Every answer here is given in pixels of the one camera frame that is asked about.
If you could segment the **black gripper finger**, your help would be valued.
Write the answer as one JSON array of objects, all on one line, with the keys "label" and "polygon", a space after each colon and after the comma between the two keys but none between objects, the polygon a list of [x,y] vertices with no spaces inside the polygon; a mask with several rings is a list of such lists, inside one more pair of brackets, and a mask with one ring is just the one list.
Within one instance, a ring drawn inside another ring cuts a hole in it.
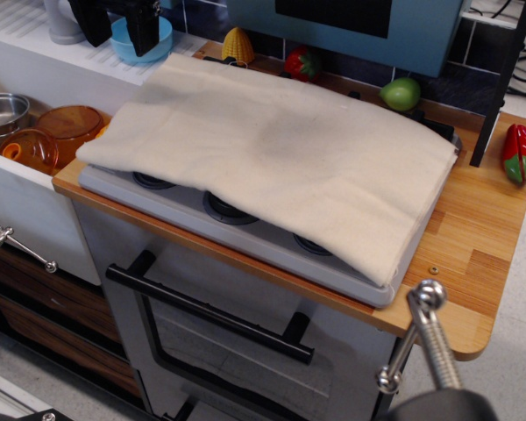
[{"label": "black gripper finger", "polygon": [[124,7],[127,31],[135,54],[142,57],[160,42],[159,1],[128,1]]},{"label": "black gripper finger", "polygon": [[102,45],[111,37],[111,23],[104,1],[69,0],[68,2],[77,24],[93,47]]}]

